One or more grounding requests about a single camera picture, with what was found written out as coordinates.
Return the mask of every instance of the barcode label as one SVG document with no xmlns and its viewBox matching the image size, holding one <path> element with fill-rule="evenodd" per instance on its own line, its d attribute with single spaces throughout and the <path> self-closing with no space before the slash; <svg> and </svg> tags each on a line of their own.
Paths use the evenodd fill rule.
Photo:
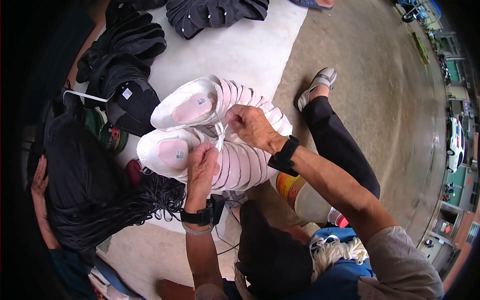
<svg viewBox="0 0 480 300">
<path fill-rule="evenodd" d="M 185 152 L 177 150 L 176 159 L 183 159 L 185 157 Z"/>
<path fill-rule="evenodd" d="M 207 102 L 207 100 L 203 97 L 197 100 L 198 105 L 202 105 L 205 102 Z"/>
</svg>

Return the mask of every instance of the red cap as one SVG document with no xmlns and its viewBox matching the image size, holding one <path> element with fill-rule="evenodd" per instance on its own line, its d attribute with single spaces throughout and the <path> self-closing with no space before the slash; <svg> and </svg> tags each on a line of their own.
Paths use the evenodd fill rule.
<svg viewBox="0 0 480 300">
<path fill-rule="evenodd" d="M 340 218 L 338 218 L 338 220 L 337 220 L 337 226 L 338 227 L 344 228 L 347 225 L 348 225 L 348 221 L 347 221 L 347 219 L 345 219 L 344 216 L 341 216 Z"/>
</svg>

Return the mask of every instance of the white car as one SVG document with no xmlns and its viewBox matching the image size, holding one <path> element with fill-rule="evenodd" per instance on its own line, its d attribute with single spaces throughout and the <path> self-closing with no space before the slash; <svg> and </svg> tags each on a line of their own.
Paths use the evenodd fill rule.
<svg viewBox="0 0 480 300">
<path fill-rule="evenodd" d="M 462 124 L 458 119 L 450 118 L 447 123 L 448 131 L 448 165 L 447 171 L 455 173 L 463 161 L 465 140 Z"/>
</svg>

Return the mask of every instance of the black wrist strap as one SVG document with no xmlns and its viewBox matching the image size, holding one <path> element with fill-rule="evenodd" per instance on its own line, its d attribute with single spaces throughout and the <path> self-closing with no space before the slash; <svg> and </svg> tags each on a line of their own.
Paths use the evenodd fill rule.
<svg viewBox="0 0 480 300">
<path fill-rule="evenodd" d="M 198 224 L 198 226 L 206 226 L 210 224 L 212 216 L 213 206 L 209 200 L 207 200 L 207 208 L 197 211 L 196 214 L 189 214 L 184 210 L 180 212 L 180 219 L 182 222 Z"/>
<path fill-rule="evenodd" d="M 293 135 L 291 135 L 289 138 L 290 139 L 285 143 L 285 145 L 283 145 L 282 150 L 270 157 L 268 160 L 268 166 L 293 177 L 297 177 L 299 174 L 292 169 L 293 161 L 290 159 L 299 146 L 299 141 Z"/>
<path fill-rule="evenodd" d="M 225 201 L 226 198 L 223 195 L 212 194 L 210 199 L 207 200 L 205 209 L 197 211 L 196 214 L 189 214 L 182 210 L 180 220 L 190 224 L 198 224 L 198 226 L 217 225 L 220 222 Z"/>
</svg>

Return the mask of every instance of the concrete floor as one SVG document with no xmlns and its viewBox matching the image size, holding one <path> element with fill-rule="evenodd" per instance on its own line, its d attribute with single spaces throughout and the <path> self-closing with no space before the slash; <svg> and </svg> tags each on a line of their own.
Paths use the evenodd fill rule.
<svg viewBox="0 0 480 300">
<path fill-rule="evenodd" d="M 429 49 L 428 66 L 421 61 L 412 30 Z M 375 171 L 382 188 L 380 201 L 419 243 L 434 213 L 445 169 L 445 89 L 425 35 L 417 23 L 402 23 L 390 0 L 342 0 L 331 12 L 309 10 L 273 102 L 287 114 L 301 144 L 312 150 L 308 128 L 292 101 L 325 66 L 338 71 L 330 103 Z M 248 194 L 261 200 L 272 226 L 299 221 L 270 183 Z M 236 243 L 240 229 L 232 220 L 227 232 L 228 241 Z M 161 279 L 193 284 L 184 239 L 146 223 L 115 234 L 108 252 L 99 255 L 135 291 L 158 299 Z M 218 251 L 227 248 L 217 245 Z M 234 260 L 234 251 L 219 256 L 223 276 L 233 278 Z"/>
</svg>

